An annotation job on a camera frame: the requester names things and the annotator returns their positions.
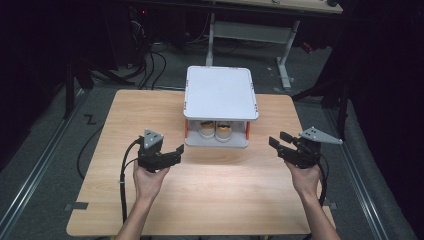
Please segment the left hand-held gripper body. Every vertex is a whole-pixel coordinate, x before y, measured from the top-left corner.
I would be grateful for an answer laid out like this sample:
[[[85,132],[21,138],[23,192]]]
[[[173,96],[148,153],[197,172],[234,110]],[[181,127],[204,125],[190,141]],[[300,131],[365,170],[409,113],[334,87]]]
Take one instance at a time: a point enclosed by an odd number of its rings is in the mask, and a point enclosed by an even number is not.
[[[144,135],[140,138],[138,165],[148,172],[155,173],[165,168],[161,153],[163,139],[162,134],[149,129],[145,129]]]

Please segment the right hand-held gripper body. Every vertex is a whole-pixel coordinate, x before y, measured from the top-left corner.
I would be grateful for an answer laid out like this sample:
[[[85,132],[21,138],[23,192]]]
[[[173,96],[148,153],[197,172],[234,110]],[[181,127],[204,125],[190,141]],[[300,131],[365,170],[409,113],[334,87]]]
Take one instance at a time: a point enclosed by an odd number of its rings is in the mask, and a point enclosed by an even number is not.
[[[321,158],[321,144],[343,143],[342,139],[333,137],[315,127],[310,127],[299,133],[298,145],[292,156],[283,158],[286,162],[294,164],[298,168],[306,169],[317,165]]]

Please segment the white sneaker with orange heel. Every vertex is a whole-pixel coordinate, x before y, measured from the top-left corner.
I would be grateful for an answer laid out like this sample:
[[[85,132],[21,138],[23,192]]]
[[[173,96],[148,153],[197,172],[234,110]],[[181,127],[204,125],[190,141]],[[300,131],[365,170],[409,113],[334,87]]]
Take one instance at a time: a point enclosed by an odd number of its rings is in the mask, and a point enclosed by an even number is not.
[[[215,125],[215,139],[219,142],[228,142],[232,136],[231,123],[228,121],[218,121]]]
[[[215,135],[215,123],[213,121],[201,121],[198,132],[204,139],[211,139]]]

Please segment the white two-tier shoe rack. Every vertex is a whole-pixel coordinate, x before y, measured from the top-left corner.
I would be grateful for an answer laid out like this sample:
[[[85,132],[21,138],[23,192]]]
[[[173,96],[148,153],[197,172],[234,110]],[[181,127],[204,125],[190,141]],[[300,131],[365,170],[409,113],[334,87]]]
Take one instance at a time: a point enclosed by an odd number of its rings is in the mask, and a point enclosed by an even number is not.
[[[246,148],[250,123],[259,117],[251,72],[246,68],[190,66],[187,69],[183,114],[185,143],[197,147]],[[201,121],[228,121],[232,136],[219,142],[215,135],[204,139],[198,132]]]

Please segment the person's right hand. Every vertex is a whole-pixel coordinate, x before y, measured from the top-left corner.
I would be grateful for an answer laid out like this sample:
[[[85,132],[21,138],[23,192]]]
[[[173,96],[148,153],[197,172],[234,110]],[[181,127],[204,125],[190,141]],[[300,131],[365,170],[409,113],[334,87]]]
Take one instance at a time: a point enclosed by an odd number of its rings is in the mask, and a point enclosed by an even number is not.
[[[321,171],[317,165],[301,169],[294,164],[286,162],[291,172],[294,189],[298,193],[301,200],[318,200],[317,188]]]

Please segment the person's left hand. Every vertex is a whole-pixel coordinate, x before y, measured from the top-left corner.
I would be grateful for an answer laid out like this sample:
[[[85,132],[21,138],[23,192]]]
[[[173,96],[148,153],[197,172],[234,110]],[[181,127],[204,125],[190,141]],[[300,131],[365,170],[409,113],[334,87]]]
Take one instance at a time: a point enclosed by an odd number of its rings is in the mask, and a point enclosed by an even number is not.
[[[165,176],[168,174],[169,168],[160,169],[157,172],[149,172],[134,165],[133,180],[136,190],[136,200],[153,202],[160,192]]]

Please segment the black metal stand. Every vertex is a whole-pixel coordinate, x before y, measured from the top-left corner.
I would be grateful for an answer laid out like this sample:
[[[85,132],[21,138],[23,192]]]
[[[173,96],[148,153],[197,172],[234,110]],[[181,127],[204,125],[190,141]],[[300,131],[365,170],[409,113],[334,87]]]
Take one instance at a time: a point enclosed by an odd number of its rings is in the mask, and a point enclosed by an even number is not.
[[[74,108],[76,106],[76,95],[74,94],[75,82],[78,82],[78,84],[83,90],[91,90],[94,87],[94,82],[90,75],[92,70],[99,72],[109,80],[112,80],[118,84],[132,85],[132,82],[129,82],[124,77],[118,76],[87,59],[71,59],[66,65],[66,77],[64,81],[66,99],[64,119],[68,119],[71,116],[71,113],[74,111]]]
[[[334,78],[326,82],[317,83],[312,88],[293,95],[292,100],[299,101],[308,96],[322,96],[320,104],[324,109],[337,110],[336,130],[338,135],[345,139],[350,83],[351,79],[349,77]]]

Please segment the grey tape strip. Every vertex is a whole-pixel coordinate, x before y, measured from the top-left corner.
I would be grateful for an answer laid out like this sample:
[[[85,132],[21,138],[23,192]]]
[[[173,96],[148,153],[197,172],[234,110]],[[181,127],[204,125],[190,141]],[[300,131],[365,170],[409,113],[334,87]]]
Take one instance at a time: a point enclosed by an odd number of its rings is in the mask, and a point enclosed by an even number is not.
[[[73,210],[86,210],[88,208],[88,202],[72,202],[66,203],[64,206],[65,211],[73,211]]]

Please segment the wooden desk with white legs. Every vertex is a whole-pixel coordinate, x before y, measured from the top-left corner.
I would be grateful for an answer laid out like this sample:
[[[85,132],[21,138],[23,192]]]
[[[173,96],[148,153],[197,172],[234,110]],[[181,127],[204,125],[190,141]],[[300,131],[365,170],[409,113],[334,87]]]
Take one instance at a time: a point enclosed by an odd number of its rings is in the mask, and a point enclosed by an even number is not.
[[[340,0],[208,0],[213,6],[221,4],[235,4],[236,6],[268,7],[271,10],[294,10],[300,13],[342,14]],[[291,27],[265,26],[253,23],[229,22],[215,19],[215,14],[209,15],[208,52],[206,66],[213,65],[213,47],[215,38],[256,41],[263,43],[283,44],[282,55],[276,58],[280,80],[284,90],[291,88],[292,78],[288,76],[286,61],[297,34],[299,20],[295,20]]]

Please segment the black computer tower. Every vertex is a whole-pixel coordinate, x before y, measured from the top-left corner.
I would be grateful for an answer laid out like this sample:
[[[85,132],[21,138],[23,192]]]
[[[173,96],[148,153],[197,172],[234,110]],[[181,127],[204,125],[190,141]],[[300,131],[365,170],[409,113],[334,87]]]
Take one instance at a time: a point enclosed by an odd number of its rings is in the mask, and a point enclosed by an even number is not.
[[[140,65],[150,48],[151,31],[146,8],[128,7],[131,36],[135,44],[135,63]]]

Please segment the metal floor rail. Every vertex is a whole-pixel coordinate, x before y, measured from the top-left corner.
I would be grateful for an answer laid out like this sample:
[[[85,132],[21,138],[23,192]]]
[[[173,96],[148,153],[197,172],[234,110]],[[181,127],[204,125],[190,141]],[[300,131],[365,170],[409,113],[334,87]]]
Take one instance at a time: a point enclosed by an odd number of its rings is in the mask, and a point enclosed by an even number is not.
[[[33,166],[29,176],[25,182],[21,185],[19,192],[16,194],[13,202],[10,204],[3,218],[0,220],[0,240],[7,240],[20,215],[25,209],[27,203],[31,199],[34,191],[38,187],[41,179],[43,178],[47,168],[49,167],[56,148],[62,140],[69,124],[73,120],[75,113],[80,106],[85,102],[89,90],[80,89],[74,96],[72,103],[74,106],[65,114],[65,118],[62,118],[60,124],[54,131],[52,137],[49,139],[43,152],[37,159],[37,162]]]
[[[348,176],[355,191],[362,212],[368,222],[370,230],[375,240],[389,240],[387,231],[383,226],[376,205],[363,181],[360,172],[355,163],[355,159],[349,149],[346,141],[339,146],[342,151],[344,162],[347,168]]]

